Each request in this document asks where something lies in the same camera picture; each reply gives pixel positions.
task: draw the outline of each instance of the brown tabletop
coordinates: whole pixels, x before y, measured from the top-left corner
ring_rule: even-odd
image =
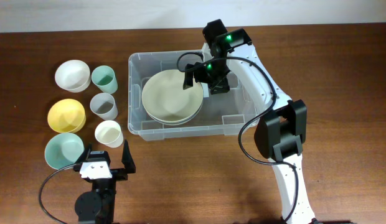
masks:
[[[308,107],[303,166],[309,201],[320,220],[386,223],[386,24],[247,27],[275,82]],[[246,223],[278,219],[281,200],[270,167],[247,159],[236,136],[146,142],[128,131],[128,57],[135,52],[201,48],[201,29],[111,30],[0,34],[0,223],[53,223],[37,193],[54,170],[44,159],[56,135],[47,112],[73,98],[87,112],[77,134],[94,150],[107,150],[121,167],[122,147],[95,141],[101,119],[89,110],[100,90],[60,89],[64,61],[91,71],[111,66],[119,89],[116,121],[129,141],[137,172],[117,185],[115,222]],[[260,157],[254,129],[243,136]],[[44,189],[47,209],[76,223],[74,203],[91,185],[65,171]]]

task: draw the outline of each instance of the black cable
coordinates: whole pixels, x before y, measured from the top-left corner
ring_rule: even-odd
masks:
[[[50,174],[45,180],[44,182],[42,183],[41,187],[39,188],[39,193],[38,193],[38,202],[39,202],[39,206],[42,208],[42,210],[45,212],[45,214],[47,216],[49,216],[51,219],[55,220],[56,222],[58,223],[61,223],[61,224],[67,224],[65,222],[63,222],[62,220],[59,220],[58,218],[54,217],[52,214],[50,214],[46,208],[44,207],[44,205],[42,204],[42,199],[41,199],[41,196],[42,196],[42,190],[44,189],[44,186],[45,184],[48,182],[48,180],[50,180],[54,175],[58,174],[60,171],[63,171],[63,170],[66,170],[68,168],[72,168],[74,167],[75,165],[80,165],[80,164],[71,164],[71,165],[68,165],[68,166],[65,166],[63,168],[60,168],[58,169],[57,171],[55,171],[53,174]]]
[[[249,120],[247,123],[245,123],[243,125],[243,127],[241,128],[240,132],[238,133],[238,137],[237,137],[237,141],[238,141],[238,145],[240,146],[240,149],[243,151],[243,153],[249,158],[251,159],[252,161],[256,162],[256,163],[259,163],[259,164],[262,164],[262,165],[266,165],[266,166],[276,166],[276,165],[287,165],[289,167],[292,168],[293,172],[294,172],[294,176],[295,176],[295,196],[294,196],[294,202],[293,202],[293,208],[291,209],[290,213],[287,215],[287,217],[283,220],[284,222],[287,222],[287,220],[289,220],[291,218],[291,216],[293,215],[294,213],[294,210],[295,210],[295,207],[297,205],[297,201],[298,201],[298,173],[297,173],[297,170],[296,170],[296,166],[288,163],[288,162],[264,162],[264,161],[260,161],[258,159],[255,159],[254,157],[252,157],[251,155],[249,155],[249,153],[244,149],[243,147],[243,143],[242,143],[242,134],[244,132],[244,130],[249,126],[251,125],[254,121],[260,119],[264,114],[266,114],[267,112],[271,111],[272,108],[274,107],[275,103],[276,103],[276,99],[277,99],[277,93],[276,93],[276,90],[274,88],[274,86],[272,85],[272,82],[270,81],[268,75],[266,75],[266,73],[262,70],[262,68],[260,68],[256,63],[252,62],[251,60],[248,60],[248,59],[245,59],[245,58],[241,58],[241,57],[222,57],[222,58],[213,58],[213,59],[210,59],[206,62],[203,62],[201,63],[200,65],[196,65],[195,67],[192,67],[190,69],[187,69],[187,70],[181,70],[179,68],[179,61],[181,60],[181,58],[183,58],[183,56],[185,55],[189,55],[189,54],[192,54],[192,55],[198,55],[200,56],[201,59],[203,59],[202,57],[202,53],[201,52],[187,52],[187,53],[184,53],[182,54],[181,56],[179,56],[179,58],[177,59],[176,61],[176,67],[177,69],[180,71],[180,72],[192,72],[198,68],[201,68],[201,67],[204,67],[206,65],[208,65],[209,63],[211,62],[215,62],[215,61],[218,61],[218,60],[241,60],[243,62],[247,62],[249,63],[251,66],[254,66],[256,69],[258,69],[258,71],[260,71],[260,73],[263,75],[263,77],[265,78],[266,82],[268,82],[271,90],[272,90],[272,103],[271,105],[262,113],[258,114],[257,116],[255,116],[253,119]]]

